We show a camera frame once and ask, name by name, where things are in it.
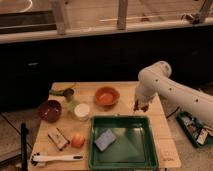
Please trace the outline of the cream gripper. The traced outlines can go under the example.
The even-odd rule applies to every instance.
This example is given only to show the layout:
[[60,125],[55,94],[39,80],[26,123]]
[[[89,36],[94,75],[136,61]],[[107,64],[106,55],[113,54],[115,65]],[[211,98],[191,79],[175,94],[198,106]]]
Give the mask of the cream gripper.
[[137,87],[135,89],[135,102],[139,101],[142,103],[147,103],[153,100],[155,97],[155,92],[146,87]]

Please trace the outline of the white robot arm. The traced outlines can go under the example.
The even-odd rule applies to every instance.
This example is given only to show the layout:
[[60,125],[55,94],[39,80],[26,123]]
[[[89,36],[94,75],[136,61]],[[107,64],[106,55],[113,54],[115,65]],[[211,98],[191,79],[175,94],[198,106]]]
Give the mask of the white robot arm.
[[142,69],[138,74],[139,84],[135,88],[137,107],[147,106],[158,93],[213,127],[213,96],[171,80],[171,73],[172,68],[166,61],[158,61]]

